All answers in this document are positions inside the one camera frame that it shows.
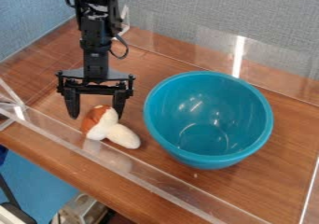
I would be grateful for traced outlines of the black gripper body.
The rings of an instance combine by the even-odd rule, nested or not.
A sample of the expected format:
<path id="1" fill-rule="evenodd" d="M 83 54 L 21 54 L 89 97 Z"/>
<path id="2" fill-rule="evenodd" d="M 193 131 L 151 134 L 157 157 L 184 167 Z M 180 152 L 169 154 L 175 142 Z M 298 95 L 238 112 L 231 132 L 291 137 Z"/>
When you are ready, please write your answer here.
<path id="1" fill-rule="evenodd" d="M 113 55 L 109 47 L 85 49 L 84 66 L 56 73 L 57 92 L 64 97 L 79 97 L 81 94 L 133 95 L 135 76 L 109 67 L 108 55 Z"/>

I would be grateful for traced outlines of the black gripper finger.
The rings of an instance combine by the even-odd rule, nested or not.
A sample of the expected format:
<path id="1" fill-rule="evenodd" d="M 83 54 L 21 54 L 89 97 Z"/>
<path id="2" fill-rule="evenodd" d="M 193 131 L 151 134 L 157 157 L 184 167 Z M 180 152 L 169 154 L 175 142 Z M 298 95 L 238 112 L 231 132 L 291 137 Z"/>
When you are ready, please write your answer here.
<path id="1" fill-rule="evenodd" d="M 80 94 L 73 88 L 65 88 L 64 98 L 68 115 L 76 119 L 80 114 Z"/>
<path id="2" fill-rule="evenodd" d="M 125 91 L 124 90 L 115 91 L 112 98 L 112 107 L 115 108 L 119 117 L 121 117 L 121 113 L 124 110 L 125 99 L 127 99 Z"/>

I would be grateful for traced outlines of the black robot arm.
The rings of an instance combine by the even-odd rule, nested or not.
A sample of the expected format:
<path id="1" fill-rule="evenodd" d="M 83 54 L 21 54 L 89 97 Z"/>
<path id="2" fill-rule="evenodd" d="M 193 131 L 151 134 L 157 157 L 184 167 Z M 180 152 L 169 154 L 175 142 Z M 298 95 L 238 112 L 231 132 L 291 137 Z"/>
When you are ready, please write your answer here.
<path id="1" fill-rule="evenodd" d="M 123 31 L 119 0 L 65 0 L 65 3 L 75 9 L 84 52 L 81 68 L 56 72 L 57 92 L 64 96 L 68 115 L 79 117 L 81 94 L 99 94 L 112 96 L 112 107 L 121 116 L 125 100 L 133 95 L 135 76 L 108 66 L 108 54 L 120 60 L 128 55 L 128 45 L 119 36 Z"/>

